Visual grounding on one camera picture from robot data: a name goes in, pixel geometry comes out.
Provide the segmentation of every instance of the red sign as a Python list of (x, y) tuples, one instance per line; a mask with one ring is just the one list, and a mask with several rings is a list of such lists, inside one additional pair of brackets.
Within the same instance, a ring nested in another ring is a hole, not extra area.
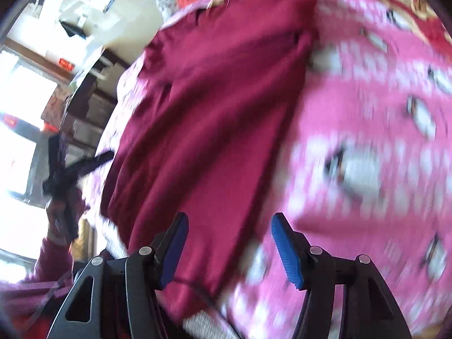
[(69, 62), (68, 60), (65, 60), (64, 58), (60, 58), (58, 61), (58, 64), (66, 71), (72, 72), (75, 65), (72, 62)]
[(16, 127), (18, 120), (19, 119), (17, 117), (0, 112), (0, 121), (7, 125), (10, 129), (14, 129)]

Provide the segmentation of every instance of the metal screw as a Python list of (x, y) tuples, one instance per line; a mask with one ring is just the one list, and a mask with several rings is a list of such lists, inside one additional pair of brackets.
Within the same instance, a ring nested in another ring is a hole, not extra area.
[(96, 256), (95, 258), (93, 258), (93, 259), (91, 260), (91, 263), (92, 263), (94, 266), (100, 265), (100, 264), (102, 264), (102, 262), (103, 262), (103, 258), (101, 258), (100, 256)]
[(370, 263), (370, 257), (368, 257), (367, 255), (360, 255), (359, 256), (359, 262), (361, 262), (363, 264), (369, 264)]
[(149, 246), (141, 247), (138, 252), (140, 253), (140, 255), (143, 256), (149, 255), (152, 252), (152, 247)]
[(322, 255), (322, 248), (319, 246), (311, 246), (311, 248), (309, 249), (310, 253), (312, 253), (313, 255)]

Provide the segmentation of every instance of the hand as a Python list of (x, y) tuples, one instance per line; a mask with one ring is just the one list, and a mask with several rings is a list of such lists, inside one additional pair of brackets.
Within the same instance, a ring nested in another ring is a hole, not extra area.
[[(58, 230), (55, 222), (57, 215), (64, 213), (65, 207), (65, 202), (53, 199), (50, 200), (46, 206), (47, 218), (49, 219), (47, 236), (58, 244), (62, 244), (62, 242), (64, 241), (64, 236)], [(85, 200), (82, 198), (82, 191), (79, 188), (75, 189), (75, 202), (73, 203), (72, 208), (75, 210), (77, 223), (79, 222), (81, 216), (90, 209), (90, 207), (86, 205)]]

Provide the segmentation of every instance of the window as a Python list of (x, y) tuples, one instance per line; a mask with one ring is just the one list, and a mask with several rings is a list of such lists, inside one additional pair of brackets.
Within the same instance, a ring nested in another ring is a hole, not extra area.
[(42, 111), (57, 83), (26, 67), (17, 56), (0, 53), (0, 112), (42, 128)]
[[(39, 134), (35, 127), (44, 125), (42, 111), (56, 87), (56, 82), (34, 71), (16, 55), (0, 53), (0, 112), (28, 122)], [(32, 162), (38, 154), (36, 141), (27, 133), (21, 136), (0, 125), (0, 249), (28, 258), (39, 255), (47, 232), (46, 211), (10, 197), (9, 192), (26, 193)], [(5, 264), (0, 259), (0, 270), (8, 275), (0, 278), (23, 277), (21, 267)]]

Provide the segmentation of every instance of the blue gripper pad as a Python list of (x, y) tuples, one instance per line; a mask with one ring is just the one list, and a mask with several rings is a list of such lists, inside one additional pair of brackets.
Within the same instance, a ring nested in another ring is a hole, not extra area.
[(164, 289), (173, 280), (187, 235), (188, 217), (185, 213), (178, 213), (155, 253), (155, 257), (161, 262), (163, 267), (160, 276), (161, 289)]
[(301, 289), (304, 280), (300, 258), (292, 241), (293, 235), (294, 232), (286, 217), (282, 213), (276, 213), (272, 217), (272, 236), (289, 281), (295, 284), (297, 289)]

